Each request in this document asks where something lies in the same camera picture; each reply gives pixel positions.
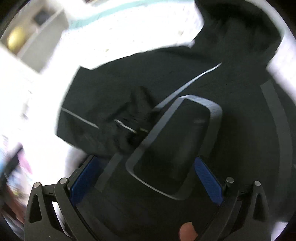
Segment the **blue gripper pad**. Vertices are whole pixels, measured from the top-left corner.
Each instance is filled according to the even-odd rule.
[[[71,187],[70,201],[73,206],[76,206],[76,204],[82,201],[94,179],[103,172],[104,168],[104,164],[97,157],[94,156],[91,159]]]
[[[194,161],[194,169],[212,202],[220,206],[223,201],[222,188],[215,176],[199,157]]]

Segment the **teal stripe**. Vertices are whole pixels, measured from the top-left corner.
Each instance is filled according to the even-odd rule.
[[[70,22],[69,29],[75,29],[75,28],[80,28],[83,26],[86,26],[100,18],[106,17],[108,15],[111,15],[113,13],[132,8],[132,7],[139,7],[139,6],[147,6],[153,3],[158,3],[158,2],[193,2],[193,0],[142,0],[142,1],[136,1],[136,2],[129,2],[126,4],[122,4],[120,6],[108,9],[106,11],[100,12],[96,15],[93,15],[87,19],[79,19],[79,20],[74,20]]]

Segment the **black garment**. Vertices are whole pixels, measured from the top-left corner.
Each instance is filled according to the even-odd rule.
[[[279,207],[284,205],[287,194],[290,200],[295,200],[292,184],[296,178],[292,169],[296,108],[266,71],[281,41],[280,35],[268,16],[246,1],[198,0],[197,6],[205,24],[192,48],[157,49],[118,59],[94,70],[80,68],[62,108],[98,128],[61,111],[57,135],[85,152],[105,155],[98,151],[105,146],[100,141],[100,132],[108,132],[102,127],[111,116],[116,119],[114,113],[128,103],[135,86],[143,86],[151,98],[160,103],[196,76],[221,63],[176,98],[192,94],[222,107],[220,132],[207,165],[220,181],[229,176],[241,185],[259,180],[270,212],[277,218],[283,215],[283,210],[279,214]],[[139,237],[177,240],[177,227],[193,221],[196,231],[203,231],[216,206],[200,183],[193,196],[177,204],[149,191],[146,196],[151,197],[149,201],[138,201],[145,191],[141,193],[141,187],[137,186],[140,182],[134,182],[132,176],[126,175],[124,160],[122,162],[106,190],[98,193],[93,189],[80,204],[79,210],[88,216],[85,219],[89,224],[95,222],[90,224],[94,230],[100,223],[112,235],[126,240],[138,240]],[[99,210],[96,208],[98,203],[102,205]],[[285,215],[293,212],[287,208]],[[102,229],[96,234],[100,238],[104,236]]]

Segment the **yellow object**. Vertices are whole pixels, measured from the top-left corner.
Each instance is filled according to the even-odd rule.
[[[22,27],[15,27],[7,38],[7,47],[17,53],[26,42],[26,33]]]

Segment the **silver screw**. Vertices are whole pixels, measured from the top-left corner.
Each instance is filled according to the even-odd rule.
[[[259,182],[259,181],[254,181],[254,184],[255,184],[257,187],[260,187],[260,186],[261,186],[261,182]]]
[[[39,187],[40,186],[40,183],[39,182],[36,182],[36,183],[34,183],[34,185],[33,185],[33,187],[35,187],[35,188],[37,188],[37,187]]]
[[[59,182],[60,184],[64,184],[67,182],[67,178],[63,177]]]
[[[226,178],[226,181],[227,181],[228,183],[234,183],[234,179],[233,179],[232,177],[227,177],[227,178]]]

